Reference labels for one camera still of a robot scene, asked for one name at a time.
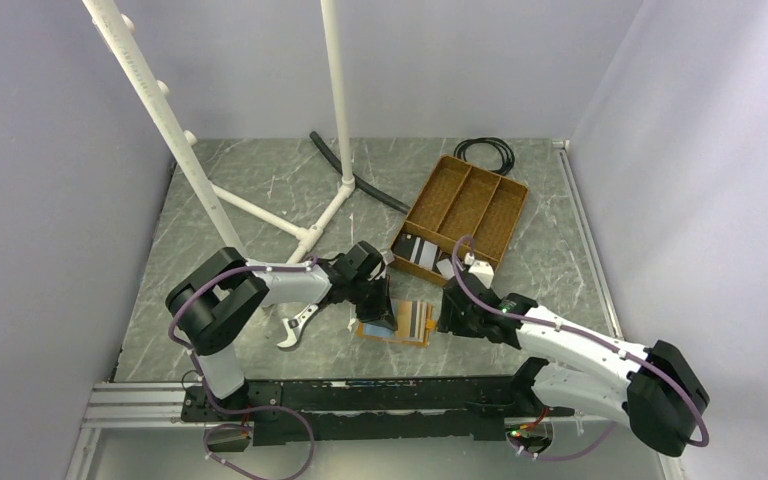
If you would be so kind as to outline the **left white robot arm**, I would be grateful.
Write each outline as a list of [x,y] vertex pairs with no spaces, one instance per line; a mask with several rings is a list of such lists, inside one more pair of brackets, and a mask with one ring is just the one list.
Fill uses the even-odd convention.
[[303,310],[284,320],[282,349],[298,343],[306,323],[326,306],[348,302],[358,321],[396,331],[389,292],[388,259],[366,241],[332,258],[297,263],[247,259],[223,247],[176,285],[165,306],[168,334],[192,358],[209,389],[208,407],[224,420],[247,406],[246,378],[233,348],[262,307],[299,303]]

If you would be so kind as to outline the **brown woven divided tray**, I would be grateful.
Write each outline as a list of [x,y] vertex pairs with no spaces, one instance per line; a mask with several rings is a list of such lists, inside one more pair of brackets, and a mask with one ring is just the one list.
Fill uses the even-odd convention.
[[469,235],[475,241],[475,256],[497,270],[528,194],[523,183],[453,156],[441,157],[390,246],[391,251],[400,233],[414,234],[439,247],[437,263],[427,270],[395,256],[392,266],[442,286],[451,275],[455,242]]

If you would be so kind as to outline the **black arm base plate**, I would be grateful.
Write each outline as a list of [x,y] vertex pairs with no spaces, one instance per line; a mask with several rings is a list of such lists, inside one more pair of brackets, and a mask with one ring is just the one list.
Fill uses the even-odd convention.
[[253,428],[256,446],[288,442],[468,437],[501,441],[515,423],[541,414],[569,417],[571,409],[545,407],[533,391],[545,359],[531,357],[512,375],[250,380],[213,407],[200,385],[186,388],[185,423],[239,423]]

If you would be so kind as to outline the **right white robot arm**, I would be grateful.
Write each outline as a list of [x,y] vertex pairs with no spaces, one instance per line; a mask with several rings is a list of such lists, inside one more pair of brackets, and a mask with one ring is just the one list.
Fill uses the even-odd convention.
[[703,420],[710,397],[669,342],[645,346],[600,334],[523,295],[499,297],[467,272],[455,274],[443,289],[440,329],[528,354],[510,391],[524,415],[547,407],[598,415],[670,457],[710,443]]

